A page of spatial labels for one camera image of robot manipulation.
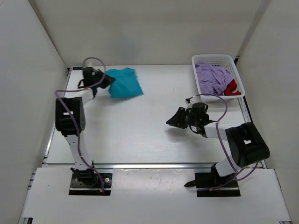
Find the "teal t shirt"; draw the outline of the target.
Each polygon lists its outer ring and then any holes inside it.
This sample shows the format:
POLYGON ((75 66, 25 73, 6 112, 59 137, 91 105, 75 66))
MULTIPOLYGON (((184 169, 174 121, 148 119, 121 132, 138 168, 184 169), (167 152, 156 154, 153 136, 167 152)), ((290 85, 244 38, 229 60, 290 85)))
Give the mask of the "teal t shirt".
POLYGON ((115 79, 108 90, 111 98, 133 98, 143 94, 134 69, 110 69, 106 74, 115 79))

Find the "purple t shirt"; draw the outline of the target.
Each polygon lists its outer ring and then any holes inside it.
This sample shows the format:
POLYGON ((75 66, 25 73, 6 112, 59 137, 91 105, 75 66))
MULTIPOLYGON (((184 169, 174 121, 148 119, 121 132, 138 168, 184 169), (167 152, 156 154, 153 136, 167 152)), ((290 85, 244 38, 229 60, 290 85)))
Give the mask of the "purple t shirt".
POLYGON ((207 63, 195 64, 201 93, 224 96, 224 90, 234 79, 233 75, 223 67, 214 67, 207 63))

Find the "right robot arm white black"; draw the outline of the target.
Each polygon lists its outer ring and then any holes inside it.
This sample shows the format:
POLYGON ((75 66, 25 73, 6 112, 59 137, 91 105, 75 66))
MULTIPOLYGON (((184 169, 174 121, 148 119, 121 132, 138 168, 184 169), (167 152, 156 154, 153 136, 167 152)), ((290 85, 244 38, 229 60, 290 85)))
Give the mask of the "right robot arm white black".
POLYGON ((211 166, 210 172, 185 184, 186 188, 215 190, 237 181, 238 174, 249 165, 269 158, 270 150, 252 122, 232 126, 214 121, 207 113, 208 105, 202 102, 189 103, 187 108, 178 108, 166 124, 180 129, 189 128, 204 138, 218 139, 224 149, 225 159, 211 166))

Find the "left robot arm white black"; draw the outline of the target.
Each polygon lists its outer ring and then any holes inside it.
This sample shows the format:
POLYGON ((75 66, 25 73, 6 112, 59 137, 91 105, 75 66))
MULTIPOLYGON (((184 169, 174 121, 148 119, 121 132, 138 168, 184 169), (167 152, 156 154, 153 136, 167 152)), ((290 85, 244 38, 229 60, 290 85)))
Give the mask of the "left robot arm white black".
POLYGON ((104 181, 88 154, 84 139, 86 126, 84 105, 93 100, 98 88, 105 89, 115 78, 94 67, 83 67, 83 79, 75 90, 55 91, 55 127, 66 139, 74 159, 71 171, 87 187, 104 191, 104 181))

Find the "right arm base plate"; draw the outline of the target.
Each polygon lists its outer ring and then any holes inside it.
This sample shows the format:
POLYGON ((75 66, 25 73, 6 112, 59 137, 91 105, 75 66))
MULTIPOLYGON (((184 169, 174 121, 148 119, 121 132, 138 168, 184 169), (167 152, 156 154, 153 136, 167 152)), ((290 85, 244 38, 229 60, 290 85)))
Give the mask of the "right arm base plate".
POLYGON ((197 197, 240 197, 235 175, 224 177, 212 173, 195 173, 197 197))

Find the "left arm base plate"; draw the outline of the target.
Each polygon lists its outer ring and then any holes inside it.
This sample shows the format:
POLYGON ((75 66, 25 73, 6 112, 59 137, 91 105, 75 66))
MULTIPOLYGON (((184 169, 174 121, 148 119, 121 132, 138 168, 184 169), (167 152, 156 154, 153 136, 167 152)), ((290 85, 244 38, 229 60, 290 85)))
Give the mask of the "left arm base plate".
POLYGON ((75 173, 72 173, 69 195, 71 196, 110 196, 111 187, 113 181, 112 173, 100 173, 102 181, 104 183, 104 189, 102 189, 101 181, 98 179, 98 175, 95 174, 92 179, 91 176, 79 177, 75 173))

